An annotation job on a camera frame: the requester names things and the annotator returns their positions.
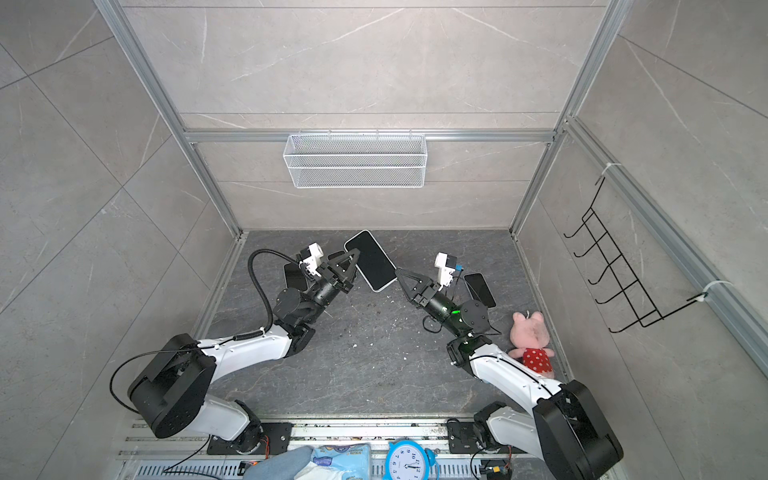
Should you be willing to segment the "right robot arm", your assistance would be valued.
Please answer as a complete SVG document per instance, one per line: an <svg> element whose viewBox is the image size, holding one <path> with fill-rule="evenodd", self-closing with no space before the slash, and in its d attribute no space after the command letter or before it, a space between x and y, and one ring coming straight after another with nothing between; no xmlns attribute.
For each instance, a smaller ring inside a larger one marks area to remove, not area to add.
<svg viewBox="0 0 768 480"><path fill-rule="evenodd" d="M398 268L408 300L455 335L451 363L493 385L525 412L501 404L475 416L475 433L492 449L511 446L545 462L557 479L599 479L624 458L623 447L590 390L561 383L513 360L485 332L487 307L470 299L455 304L431 278Z"/></svg>

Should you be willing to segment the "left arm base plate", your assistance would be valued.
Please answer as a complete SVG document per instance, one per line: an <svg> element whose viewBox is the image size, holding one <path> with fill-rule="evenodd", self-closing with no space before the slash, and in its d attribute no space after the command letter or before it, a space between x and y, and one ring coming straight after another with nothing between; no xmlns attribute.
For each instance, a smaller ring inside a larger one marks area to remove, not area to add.
<svg viewBox="0 0 768 480"><path fill-rule="evenodd" d="M291 439L293 424L289 422L267 422L258 427L249 426L233 441L213 437L209 442L208 455L262 455L273 456L285 453Z"/></svg>

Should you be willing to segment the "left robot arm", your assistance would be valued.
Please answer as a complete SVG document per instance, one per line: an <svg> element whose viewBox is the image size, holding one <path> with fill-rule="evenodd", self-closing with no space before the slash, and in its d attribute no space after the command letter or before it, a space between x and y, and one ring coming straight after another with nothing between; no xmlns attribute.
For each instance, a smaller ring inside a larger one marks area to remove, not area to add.
<svg viewBox="0 0 768 480"><path fill-rule="evenodd" d="M152 360L127 389L129 408L158 439L189 430L250 452L263 438L261 421L242 401L210 394L217 380L263 362L300 353L315 334L314 323L340 293L354 286L358 250L323 258L318 245L299 268L310 279L300 291L288 287L266 302L267 324L231 337L197 340L183 333L153 352Z"/></svg>

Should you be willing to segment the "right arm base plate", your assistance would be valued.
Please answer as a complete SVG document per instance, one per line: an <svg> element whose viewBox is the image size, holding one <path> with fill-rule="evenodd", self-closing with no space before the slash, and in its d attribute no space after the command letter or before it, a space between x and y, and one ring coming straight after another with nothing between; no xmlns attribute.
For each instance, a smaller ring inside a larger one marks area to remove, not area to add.
<svg viewBox="0 0 768 480"><path fill-rule="evenodd" d="M449 418L445 422L448 448L452 454L474 454L481 451L491 454L522 454L523 451L509 445L502 446L491 439L489 431L478 422Z"/></svg>

